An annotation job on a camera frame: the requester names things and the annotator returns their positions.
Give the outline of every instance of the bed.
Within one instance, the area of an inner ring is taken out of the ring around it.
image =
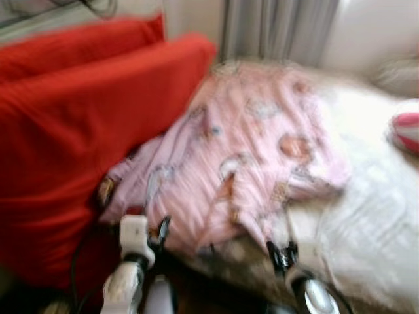
[[[330,110],[352,178],[339,198],[290,204],[275,217],[274,242],[297,241],[301,262],[334,284],[355,313],[418,313],[419,163],[386,139],[402,99],[356,77],[304,71]],[[175,254],[210,277],[293,304],[269,258],[248,235],[194,258]]]

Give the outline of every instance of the red sofa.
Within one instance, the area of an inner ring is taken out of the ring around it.
[[[200,35],[164,41],[161,17],[50,33],[0,49],[0,264],[67,288],[107,170],[185,110],[215,55]],[[118,262],[97,234],[77,262],[84,293]]]

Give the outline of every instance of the pink bedding with cartoon print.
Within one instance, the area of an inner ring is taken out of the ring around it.
[[[193,254],[242,232],[265,249],[289,200],[330,197],[349,178],[323,110],[295,69],[214,73],[189,112],[109,171],[116,190],[100,221],[142,207],[152,229],[172,216],[171,250]]]

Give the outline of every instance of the gray curtain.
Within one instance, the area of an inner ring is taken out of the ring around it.
[[[242,57],[316,66],[339,0],[225,0],[221,61]]]

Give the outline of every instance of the mattress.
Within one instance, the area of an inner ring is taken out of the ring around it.
[[[274,242],[295,240],[301,264],[334,284],[355,313],[419,313],[419,162],[386,139],[402,99],[355,77],[306,72],[342,138],[352,178],[339,198],[290,204],[275,218]],[[194,258],[176,254],[210,277],[275,303],[294,303],[248,235]]]

